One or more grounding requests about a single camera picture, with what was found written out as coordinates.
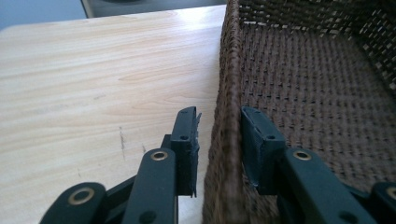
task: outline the wood grain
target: wood grain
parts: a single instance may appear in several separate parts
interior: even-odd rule
[[[137,173],[177,111],[203,113],[198,198],[179,222],[200,223],[219,85],[224,6],[42,23],[0,33],[0,220],[37,223],[65,189],[107,189]]]

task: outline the wooden table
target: wooden table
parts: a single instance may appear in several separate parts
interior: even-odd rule
[[[196,105],[198,198],[179,222],[200,223],[219,85],[225,6],[43,23],[0,33],[0,220],[37,223],[69,187],[107,189],[137,173]]]

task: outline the brown woven material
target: brown woven material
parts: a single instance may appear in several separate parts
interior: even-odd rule
[[[276,222],[243,175],[241,105],[348,185],[396,181],[395,23],[385,2],[352,2],[229,1],[203,223]]]

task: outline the light wooden surface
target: light wooden surface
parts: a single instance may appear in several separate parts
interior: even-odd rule
[[[0,33],[0,222],[37,223],[69,187],[135,175],[196,105],[200,223],[225,6],[43,23]]]

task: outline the wicker basket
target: wicker basket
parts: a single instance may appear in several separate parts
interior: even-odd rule
[[[396,180],[396,6],[373,0],[230,0],[205,177],[204,223],[277,221],[249,186],[240,106],[266,113],[288,145],[312,149],[340,180]]]

